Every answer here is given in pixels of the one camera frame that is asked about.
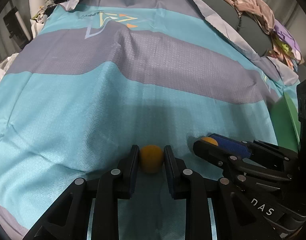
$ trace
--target blue fabric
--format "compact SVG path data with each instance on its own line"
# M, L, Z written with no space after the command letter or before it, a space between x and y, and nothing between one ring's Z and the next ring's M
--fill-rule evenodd
M137 16L132 24L139 29L219 52L259 71L278 95L285 89L296 95L295 86L271 81L203 20L164 9L79 5L69 13L57 7L42 33L87 27L81 16L94 10ZM125 78L112 62L81 75L7 74L0 84L0 205L29 229L75 178L94 178L116 167L132 144L170 144L187 167L218 179L221 169L191 149L209 132L277 144L264 101L234 105L142 84ZM131 200L119 201L119 219L121 239L182 239L185 201L171 199L164 172L139 172Z
M231 153L234 153L235 156L240 156L242 159L249 158L251 156L251 153L248 151L248 148L245 145L242 145L241 143L225 139L215 134L210 135L210 137L217 141L219 147Z

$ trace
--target screw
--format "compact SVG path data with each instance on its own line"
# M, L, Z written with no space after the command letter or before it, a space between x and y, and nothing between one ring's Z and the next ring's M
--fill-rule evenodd
M81 185L81 184L84 183L84 179L78 178L78 179L76 179L76 180L74 181L74 183L75 183L76 185Z
M220 183L222 183L223 185L227 185L230 183L230 181L227 178L222 178L220 179Z
M238 175L238 176L237 176L237 179L238 179L239 181L246 181L246 177L245 177L244 175Z
M121 171L119 169L112 169L111 174L112 175L119 175Z
M185 170L183 170L183 173L184 173L185 175L192 175L192 174L193 174L192 170L190 170L190 169L185 169Z

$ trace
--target pile of clothes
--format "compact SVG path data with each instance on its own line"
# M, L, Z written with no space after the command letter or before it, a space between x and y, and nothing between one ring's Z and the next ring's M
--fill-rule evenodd
M47 0L45 5L40 7L40 10L30 19L33 38L35 38L44 27L48 17L52 14L55 7L59 3L67 0Z
M278 59L295 72L304 63L299 45L289 31L274 17L273 11L263 0L224 0L235 8L239 16L243 12L253 18L264 33L270 35L273 50L266 56Z
M4 61L0 63L0 82L18 55L19 53L14 53L10 57L7 57Z

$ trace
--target yellow ball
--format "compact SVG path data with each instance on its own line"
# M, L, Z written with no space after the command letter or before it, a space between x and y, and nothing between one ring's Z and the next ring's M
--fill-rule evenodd
M206 141L208 143L214 144L216 146L218 146L219 144L217 143L217 141L211 137L202 137L201 140Z
M147 145L140 150L140 167L146 173L158 172L164 162L164 153L156 145Z

